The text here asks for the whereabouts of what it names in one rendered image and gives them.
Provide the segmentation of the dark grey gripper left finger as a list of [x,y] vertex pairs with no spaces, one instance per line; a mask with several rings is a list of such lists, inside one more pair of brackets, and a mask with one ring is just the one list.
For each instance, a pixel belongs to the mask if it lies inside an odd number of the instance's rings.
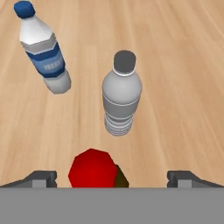
[[57,187],[56,171],[33,171],[24,179],[3,185],[3,187],[17,188],[52,188]]

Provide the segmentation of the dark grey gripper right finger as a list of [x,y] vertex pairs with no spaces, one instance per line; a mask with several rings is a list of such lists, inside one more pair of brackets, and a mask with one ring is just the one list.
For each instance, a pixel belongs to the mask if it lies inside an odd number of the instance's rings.
[[221,187],[221,185],[197,177],[191,171],[168,171],[167,179],[168,188]]

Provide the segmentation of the red-capped dark bottle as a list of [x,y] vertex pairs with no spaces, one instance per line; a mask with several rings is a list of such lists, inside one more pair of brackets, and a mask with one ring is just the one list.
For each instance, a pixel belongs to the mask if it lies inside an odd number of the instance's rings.
[[129,187],[118,164],[102,150],[88,149],[73,160],[68,173],[73,188]]

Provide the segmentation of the grey plastic bottle, dark cap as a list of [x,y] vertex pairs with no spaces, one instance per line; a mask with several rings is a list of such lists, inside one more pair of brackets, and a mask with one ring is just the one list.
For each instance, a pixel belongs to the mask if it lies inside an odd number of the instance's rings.
[[132,51],[117,52],[112,70],[102,82],[104,124],[113,136],[123,136],[130,131],[140,101],[143,86],[136,71],[136,61]]

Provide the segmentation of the blue-capped blue-label plastic bottle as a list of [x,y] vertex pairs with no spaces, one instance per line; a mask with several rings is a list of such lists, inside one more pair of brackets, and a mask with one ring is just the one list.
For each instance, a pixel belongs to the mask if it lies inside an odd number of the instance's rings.
[[53,30],[36,16],[30,1],[15,3],[14,11],[21,19],[19,41],[32,64],[52,93],[64,94],[72,82]]

